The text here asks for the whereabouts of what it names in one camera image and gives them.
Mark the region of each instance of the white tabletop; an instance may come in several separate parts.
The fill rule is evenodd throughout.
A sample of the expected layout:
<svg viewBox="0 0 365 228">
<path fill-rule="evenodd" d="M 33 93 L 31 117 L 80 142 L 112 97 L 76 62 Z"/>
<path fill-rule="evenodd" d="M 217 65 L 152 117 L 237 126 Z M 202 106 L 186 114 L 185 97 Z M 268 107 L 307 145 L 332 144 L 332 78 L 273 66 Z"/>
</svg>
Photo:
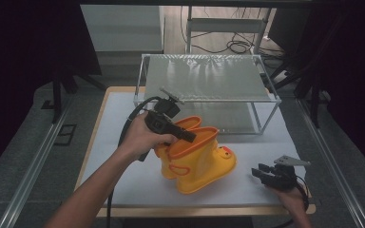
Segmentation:
<svg viewBox="0 0 365 228">
<path fill-rule="evenodd" d="M 135 108 L 132 92 L 111 92 L 97 129 L 81 181 L 85 181 L 115 150 L 125 120 Z M 259 105 L 259 117 L 270 113 L 273 104 Z M 144 162 L 132 163 L 118 182 L 112 204 L 122 207 L 158 206 L 252 206 L 278 205 L 275 195 L 260 180 L 251 176 L 251 168 L 259 163 L 273 166 L 282 155 L 298 158 L 293 141 L 279 110 L 263 135 L 219 135 L 219 145 L 231 148 L 238 163 L 233 172 L 193 194 L 178 192 L 175 180 L 161 174 L 161 161 L 153 151 Z M 296 167 L 304 178 L 304 167 Z"/>
</svg>

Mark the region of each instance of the white wall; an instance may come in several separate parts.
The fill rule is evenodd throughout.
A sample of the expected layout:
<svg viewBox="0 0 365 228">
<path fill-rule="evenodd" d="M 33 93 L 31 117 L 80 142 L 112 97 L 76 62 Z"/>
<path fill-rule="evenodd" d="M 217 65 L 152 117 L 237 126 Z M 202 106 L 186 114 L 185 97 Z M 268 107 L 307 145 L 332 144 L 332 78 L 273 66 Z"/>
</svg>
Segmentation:
<svg viewBox="0 0 365 228">
<path fill-rule="evenodd" d="M 81 5 L 96 51 L 162 51 L 163 7 Z"/>
</svg>

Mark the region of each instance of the hand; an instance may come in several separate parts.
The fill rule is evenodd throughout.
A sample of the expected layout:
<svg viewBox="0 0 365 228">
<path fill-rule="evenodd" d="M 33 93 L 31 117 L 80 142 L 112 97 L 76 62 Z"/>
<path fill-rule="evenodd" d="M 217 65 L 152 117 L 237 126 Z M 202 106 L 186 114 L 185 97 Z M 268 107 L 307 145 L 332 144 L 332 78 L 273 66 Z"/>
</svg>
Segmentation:
<svg viewBox="0 0 365 228">
<path fill-rule="evenodd" d="M 269 186 L 265 187 L 278 196 L 280 202 L 283 204 L 284 208 L 289 211 L 289 213 L 293 214 L 295 212 L 304 212 L 303 196 L 297 188 L 283 192 Z"/>
<path fill-rule="evenodd" d="M 159 143 L 174 143 L 178 140 L 171 134 L 159 135 L 150 131 L 144 122 L 146 116 L 147 112 L 144 112 L 135 117 L 120 145 L 127 148 L 127 151 L 131 151 L 136 159 Z"/>
</svg>

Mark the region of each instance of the black curtain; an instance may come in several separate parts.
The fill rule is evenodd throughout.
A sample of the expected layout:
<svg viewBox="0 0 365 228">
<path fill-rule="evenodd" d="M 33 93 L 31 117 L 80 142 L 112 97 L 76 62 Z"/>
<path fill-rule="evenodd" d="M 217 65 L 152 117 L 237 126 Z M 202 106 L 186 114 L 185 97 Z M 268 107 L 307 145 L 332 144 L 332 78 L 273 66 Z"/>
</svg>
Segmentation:
<svg viewBox="0 0 365 228">
<path fill-rule="evenodd" d="M 0 156 L 28 114 L 36 88 L 67 67 L 101 74 L 79 4 L 1 0 Z"/>
<path fill-rule="evenodd" d="M 322 86 L 332 116 L 365 155 L 365 1 L 354 1 L 349 11 L 324 56 Z"/>
</svg>

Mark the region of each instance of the yellow rubber boot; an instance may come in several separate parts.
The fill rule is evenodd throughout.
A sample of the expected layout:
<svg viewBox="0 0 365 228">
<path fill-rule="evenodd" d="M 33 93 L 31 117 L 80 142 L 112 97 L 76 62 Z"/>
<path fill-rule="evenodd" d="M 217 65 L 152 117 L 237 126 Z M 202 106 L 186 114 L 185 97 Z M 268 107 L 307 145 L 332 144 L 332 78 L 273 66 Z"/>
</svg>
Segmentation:
<svg viewBox="0 0 365 228">
<path fill-rule="evenodd" d="M 181 119 L 174 124 L 182 127 L 186 130 L 197 128 L 201 125 L 202 119 L 199 116 L 191 116 L 184 119 Z M 162 160 L 162 175 L 167 179 L 175 179 L 176 174 L 170 171 L 168 168 L 169 165 L 169 159 L 166 154 L 166 149 L 168 148 L 165 144 L 158 144 L 155 148 L 155 153 L 158 158 Z"/>
<path fill-rule="evenodd" d="M 217 128 L 200 127 L 190 131 L 197 134 L 195 141 L 177 141 L 166 149 L 168 168 L 177 177 L 178 190 L 184 194 L 198 191 L 227 175 L 237 162 L 233 151 L 218 147 Z"/>
</svg>

